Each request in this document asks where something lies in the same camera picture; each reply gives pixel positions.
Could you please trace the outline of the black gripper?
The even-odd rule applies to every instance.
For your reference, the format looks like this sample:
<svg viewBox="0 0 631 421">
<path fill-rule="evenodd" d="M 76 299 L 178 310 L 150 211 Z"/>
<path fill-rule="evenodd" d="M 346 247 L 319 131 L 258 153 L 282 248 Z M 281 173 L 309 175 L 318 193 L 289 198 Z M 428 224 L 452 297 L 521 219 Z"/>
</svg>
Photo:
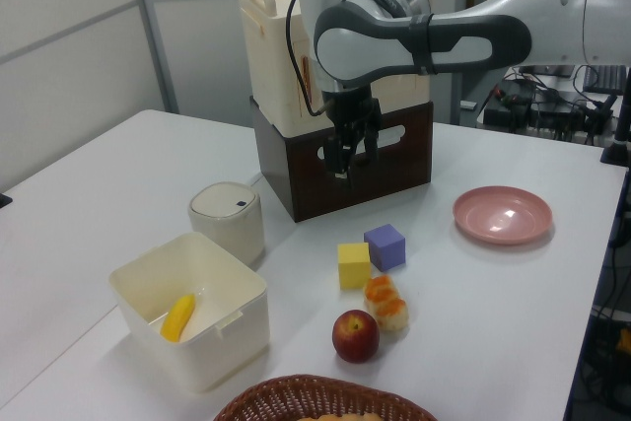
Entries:
<svg viewBox="0 0 631 421">
<path fill-rule="evenodd" d="M 382 112 L 371 89 L 324 94 L 325 114 L 334 125 L 335 136 L 323 145 L 326 170 L 348 189 L 354 188 L 350 172 L 356 146 L 364 140 L 367 162 L 378 159 Z"/>
</svg>

